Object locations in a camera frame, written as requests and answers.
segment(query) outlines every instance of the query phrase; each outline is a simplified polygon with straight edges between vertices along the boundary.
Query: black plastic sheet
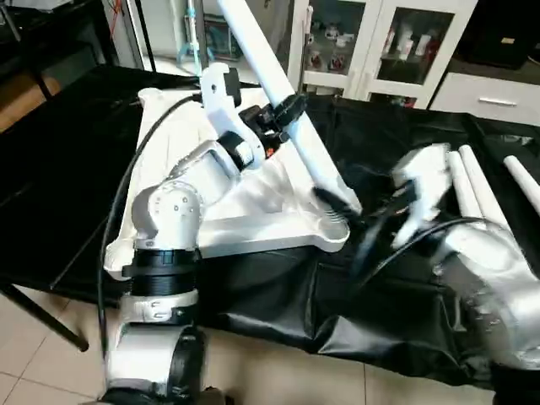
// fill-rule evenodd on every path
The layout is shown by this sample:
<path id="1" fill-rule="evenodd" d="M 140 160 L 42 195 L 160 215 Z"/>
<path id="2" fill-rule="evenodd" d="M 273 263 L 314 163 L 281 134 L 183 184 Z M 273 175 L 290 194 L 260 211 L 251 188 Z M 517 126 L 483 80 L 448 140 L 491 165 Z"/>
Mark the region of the black plastic sheet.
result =
<path id="1" fill-rule="evenodd" d="M 138 136 L 137 92 L 195 83 L 98 67 L 0 135 L 0 280 L 95 302 L 103 219 Z M 502 165 L 512 153 L 537 173 L 536 128 L 332 97 L 311 98 L 308 112 L 366 213 L 392 194 L 389 171 L 408 150 L 471 144 L 528 260 L 540 269 L 540 218 Z M 457 213 L 453 192 L 441 207 Z M 199 274 L 202 324 L 404 375 L 489 386 L 476 334 L 465 321 L 466 329 L 456 327 L 456 297 L 419 251 L 403 255 L 361 294 L 349 293 L 348 267 L 361 237 L 353 232 L 334 254 L 303 247 L 206 261 Z M 386 232 L 378 240 L 375 259 L 390 253 L 391 239 Z M 126 287 L 109 280 L 107 303 L 117 303 Z"/>

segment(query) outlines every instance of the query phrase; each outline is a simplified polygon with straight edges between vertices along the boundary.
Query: white cylinder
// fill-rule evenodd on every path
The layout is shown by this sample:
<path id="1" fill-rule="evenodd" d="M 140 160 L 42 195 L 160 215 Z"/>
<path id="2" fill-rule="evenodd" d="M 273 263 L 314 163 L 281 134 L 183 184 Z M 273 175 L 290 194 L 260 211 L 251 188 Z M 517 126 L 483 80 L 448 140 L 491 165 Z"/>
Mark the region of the white cylinder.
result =
<path id="1" fill-rule="evenodd" d="M 465 170 L 471 182 L 472 189 L 474 190 L 478 205 L 482 210 L 482 215 L 486 219 L 504 226 L 511 232 L 508 221 L 506 220 L 502 209 L 500 209 L 497 197 L 491 190 L 488 179 L 486 179 L 486 176 L 474 155 L 473 149 L 469 145 L 463 145 L 459 148 L 459 152 L 462 155 L 463 164 L 465 165 Z"/>
<path id="2" fill-rule="evenodd" d="M 448 165 L 450 166 L 457 202 L 462 215 L 464 217 L 483 217 L 461 155 L 456 151 L 450 152 L 448 154 Z"/>
<path id="3" fill-rule="evenodd" d="M 516 156 L 507 156 L 505 158 L 505 165 L 529 202 L 536 209 L 538 215 L 540 215 L 540 186 L 536 180 L 523 167 Z"/>
<path id="4" fill-rule="evenodd" d="M 274 107 L 278 106 L 293 95 L 294 90 L 246 1 L 218 0 L 218 2 L 225 20 L 268 99 Z M 360 210 L 358 198 L 345 186 L 307 114 L 302 115 L 286 129 L 314 183 Z"/>

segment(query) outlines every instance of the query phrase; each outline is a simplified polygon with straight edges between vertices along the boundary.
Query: drawer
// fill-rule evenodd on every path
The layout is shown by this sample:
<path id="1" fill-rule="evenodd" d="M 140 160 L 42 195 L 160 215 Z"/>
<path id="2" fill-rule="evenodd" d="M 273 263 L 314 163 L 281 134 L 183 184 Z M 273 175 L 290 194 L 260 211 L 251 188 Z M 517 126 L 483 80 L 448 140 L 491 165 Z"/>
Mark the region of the drawer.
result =
<path id="1" fill-rule="evenodd" d="M 448 73 L 431 110 L 540 127 L 540 86 Z"/>

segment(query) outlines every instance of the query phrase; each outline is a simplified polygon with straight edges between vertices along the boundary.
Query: white plastic tray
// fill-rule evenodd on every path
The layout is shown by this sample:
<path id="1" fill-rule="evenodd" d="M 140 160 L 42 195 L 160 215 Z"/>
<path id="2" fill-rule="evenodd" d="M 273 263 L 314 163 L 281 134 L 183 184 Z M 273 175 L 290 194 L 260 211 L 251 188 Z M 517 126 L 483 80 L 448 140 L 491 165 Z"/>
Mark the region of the white plastic tray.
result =
<path id="1" fill-rule="evenodd" d="M 140 142 L 152 124 L 191 91 L 144 89 L 139 92 L 144 112 Z M 268 103 L 261 89 L 242 90 L 241 110 Z M 132 202 L 143 189 L 159 184 L 177 161 L 217 133 L 197 103 L 188 103 L 169 116 L 148 143 L 136 164 L 118 238 L 107 246 L 105 268 L 122 279 L 131 263 L 136 230 Z M 259 170 L 246 170 L 240 184 L 208 209 L 198 235 L 203 257 L 220 257 L 314 245 L 339 251 L 349 236 L 348 226 L 330 219 L 312 196 L 313 181 L 294 145 L 287 142 Z"/>

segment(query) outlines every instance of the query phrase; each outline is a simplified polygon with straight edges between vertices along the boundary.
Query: beige floor tile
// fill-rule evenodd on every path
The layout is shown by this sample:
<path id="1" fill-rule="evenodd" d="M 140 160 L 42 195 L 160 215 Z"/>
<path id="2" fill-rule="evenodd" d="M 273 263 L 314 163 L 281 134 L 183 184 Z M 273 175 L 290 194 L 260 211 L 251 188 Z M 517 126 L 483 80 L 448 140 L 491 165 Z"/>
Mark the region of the beige floor tile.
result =
<path id="1" fill-rule="evenodd" d="M 111 311 L 110 329 L 116 322 L 116 311 Z M 73 345 L 51 333 L 40 346 L 24 371 L 26 380 L 97 397 L 103 390 L 104 369 L 100 353 L 97 313 L 95 305 L 71 301 L 60 320 L 73 331 L 82 333 L 90 349 L 79 352 Z"/>
<path id="2" fill-rule="evenodd" d="M 491 405 L 494 394 L 472 386 L 448 386 L 365 366 L 366 405 Z"/>
<path id="3" fill-rule="evenodd" d="M 36 304 L 59 316 L 67 299 L 22 289 Z M 21 376 L 49 329 L 0 294 L 0 372 Z"/>
<path id="4" fill-rule="evenodd" d="M 0 373 L 0 403 L 3 403 L 17 384 L 17 378 Z"/>
<path id="5" fill-rule="evenodd" d="M 4 405 L 77 405 L 91 398 L 19 380 Z"/>
<path id="6" fill-rule="evenodd" d="M 207 331 L 204 385 L 244 405 L 363 405 L 364 365 Z"/>

